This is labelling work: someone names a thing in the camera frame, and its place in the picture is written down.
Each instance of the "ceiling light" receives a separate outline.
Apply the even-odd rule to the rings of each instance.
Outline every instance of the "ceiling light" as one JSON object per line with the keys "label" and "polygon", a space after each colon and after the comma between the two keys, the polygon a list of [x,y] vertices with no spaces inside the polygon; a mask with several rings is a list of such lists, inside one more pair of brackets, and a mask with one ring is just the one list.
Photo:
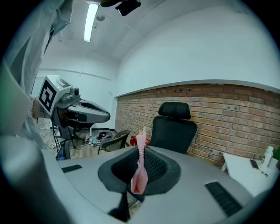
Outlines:
{"label": "ceiling light", "polygon": [[96,16],[98,7],[99,7],[99,5],[96,5],[96,4],[90,4],[88,7],[86,25],[84,27],[84,41],[86,41],[86,42],[91,41],[92,26],[95,21],[95,16]]}

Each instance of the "bottle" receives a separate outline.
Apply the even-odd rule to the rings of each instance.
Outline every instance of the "bottle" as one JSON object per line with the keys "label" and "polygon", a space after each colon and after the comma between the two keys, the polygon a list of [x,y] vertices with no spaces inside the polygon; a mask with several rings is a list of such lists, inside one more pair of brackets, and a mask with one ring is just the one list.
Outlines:
{"label": "bottle", "polygon": [[272,157],[272,151],[273,151],[273,147],[268,146],[267,149],[266,149],[266,152],[264,154],[264,158],[262,160],[262,164],[261,164],[262,169],[266,168],[268,163],[270,162],[270,159]]}

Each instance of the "black camera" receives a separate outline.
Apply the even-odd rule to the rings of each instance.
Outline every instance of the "black camera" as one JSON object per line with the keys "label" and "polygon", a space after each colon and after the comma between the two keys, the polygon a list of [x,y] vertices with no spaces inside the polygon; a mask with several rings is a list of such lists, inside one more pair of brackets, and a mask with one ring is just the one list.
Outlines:
{"label": "black camera", "polygon": [[116,10],[118,10],[122,16],[128,15],[134,9],[137,9],[138,7],[141,6],[141,2],[139,0],[123,0],[123,1],[112,0],[110,2],[101,3],[100,5],[102,7],[110,7],[117,4],[118,2],[122,2],[122,3],[116,7]]}

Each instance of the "pink object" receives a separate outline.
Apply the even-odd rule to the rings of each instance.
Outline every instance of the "pink object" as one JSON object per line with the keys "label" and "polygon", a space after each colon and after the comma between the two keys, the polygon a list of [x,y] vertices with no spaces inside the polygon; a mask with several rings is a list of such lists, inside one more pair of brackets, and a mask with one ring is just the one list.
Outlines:
{"label": "pink object", "polygon": [[136,136],[138,151],[139,151],[139,160],[137,162],[138,168],[131,179],[131,191],[134,194],[143,194],[148,182],[147,171],[144,167],[144,147],[146,141],[146,127],[139,135]]}

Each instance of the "ceiling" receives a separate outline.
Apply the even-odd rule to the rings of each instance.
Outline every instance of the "ceiling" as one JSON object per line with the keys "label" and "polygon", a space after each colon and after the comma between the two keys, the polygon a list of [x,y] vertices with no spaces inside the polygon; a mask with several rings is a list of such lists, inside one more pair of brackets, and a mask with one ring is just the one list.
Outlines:
{"label": "ceiling", "polygon": [[142,5],[121,16],[115,7],[100,7],[97,16],[104,21],[94,22],[91,42],[84,42],[84,26],[88,3],[73,0],[71,24],[58,35],[60,42],[82,45],[89,52],[121,61],[143,38],[161,25],[181,15],[208,7],[228,5],[229,0],[140,0]]}

